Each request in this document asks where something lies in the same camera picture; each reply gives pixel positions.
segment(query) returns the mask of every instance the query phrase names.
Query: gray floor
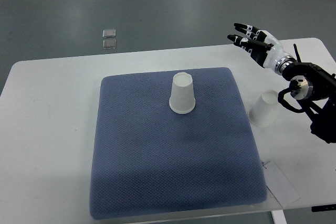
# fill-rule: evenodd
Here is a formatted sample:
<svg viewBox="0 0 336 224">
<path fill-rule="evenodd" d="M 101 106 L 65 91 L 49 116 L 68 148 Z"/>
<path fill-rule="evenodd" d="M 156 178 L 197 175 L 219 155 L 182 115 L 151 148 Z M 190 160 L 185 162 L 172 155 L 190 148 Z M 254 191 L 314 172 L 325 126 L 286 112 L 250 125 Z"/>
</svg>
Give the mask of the gray floor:
<svg viewBox="0 0 336 224">
<path fill-rule="evenodd" d="M 230 44 L 234 22 L 278 39 L 317 37 L 336 59 L 335 17 L 336 0 L 0 0 L 0 92 L 17 61 Z M 117 29 L 116 49 L 102 49 L 106 28 Z M 285 215 L 289 224 L 336 222 L 335 211 Z M 272 218 L 261 213 L 182 223 Z"/>
</svg>

